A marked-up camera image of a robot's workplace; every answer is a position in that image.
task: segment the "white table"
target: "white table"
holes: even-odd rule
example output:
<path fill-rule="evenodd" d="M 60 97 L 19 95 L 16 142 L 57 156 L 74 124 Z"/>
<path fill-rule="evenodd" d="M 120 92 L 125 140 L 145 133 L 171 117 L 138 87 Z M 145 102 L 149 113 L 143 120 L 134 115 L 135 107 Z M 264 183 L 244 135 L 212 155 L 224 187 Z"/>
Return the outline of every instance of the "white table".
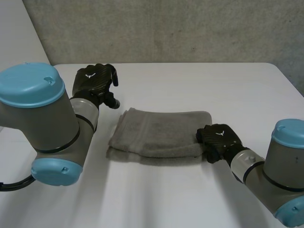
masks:
<path fill-rule="evenodd" d="M 56 66 L 71 95 L 76 71 Z M 226 123 L 245 146 L 265 157 L 275 123 L 304 119 L 304 98 L 271 64 L 115 64 L 121 102 L 100 109 L 81 179 L 69 187 L 34 182 L 0 193 L 1 228 L 280 228 L 284 227 L 224 161 L 154 167 L 105 158 L 119 115 L 134 107 L 154 112 L 204 110 Z M 17 130 L 0 133 L 0 180 L 29 173 L 35 153 Z"/>

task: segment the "gray wall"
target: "gray wall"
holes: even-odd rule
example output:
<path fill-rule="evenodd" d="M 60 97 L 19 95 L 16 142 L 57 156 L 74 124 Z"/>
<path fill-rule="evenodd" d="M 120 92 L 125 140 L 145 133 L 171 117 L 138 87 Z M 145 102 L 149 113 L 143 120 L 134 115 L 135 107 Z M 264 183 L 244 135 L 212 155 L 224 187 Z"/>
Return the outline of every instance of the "gray wall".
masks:
<path fill-rule="evenodd" d="M 24 0 L 52 64 L 268 62 L 304 94 L 304 0 Z"/>

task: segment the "robotic hand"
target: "robotic hand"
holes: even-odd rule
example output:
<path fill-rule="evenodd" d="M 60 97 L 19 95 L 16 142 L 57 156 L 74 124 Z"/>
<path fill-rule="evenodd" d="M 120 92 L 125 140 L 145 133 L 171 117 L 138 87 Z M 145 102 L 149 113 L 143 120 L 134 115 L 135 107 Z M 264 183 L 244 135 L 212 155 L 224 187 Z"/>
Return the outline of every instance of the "robotic hand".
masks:
<path fill-rule="evenodd" d="M 21 130 L 37 152 L 31 176 L 0 191 L 18 190 L 34 180 L 59 186 L 77 182 L 97 128 L 99 105 L 117 109 L 109 91 L 118 86 L 116 69 L 88 65 L 78 70 L 68 98 L 57 70 L 25 63 L 0 72 L 0 126 Z"/>
<path fill-rule="evenodd" d="M 276 124 L 266 160 L 244 147 L 226 124 L 206 125 L 196 138 L 209 163 L 226 160 L 236 179 L 285 226 L 304 224 L 304 121 Z"/>

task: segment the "folded towel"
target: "folded towel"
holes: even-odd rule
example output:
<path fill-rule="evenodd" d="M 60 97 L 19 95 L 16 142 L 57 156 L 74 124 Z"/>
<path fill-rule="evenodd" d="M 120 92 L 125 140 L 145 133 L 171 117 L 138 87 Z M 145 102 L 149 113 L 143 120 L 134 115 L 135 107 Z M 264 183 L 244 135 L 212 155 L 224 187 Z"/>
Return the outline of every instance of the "folded towel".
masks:
<path fill-rule="evenodd" d="M 207 112 L 152 113 L 131 108 L 118 121 L 107 157 L 150 165 L 200 162 L 203 150 L 195 134 L 206 124 L 212 124 Z"/>

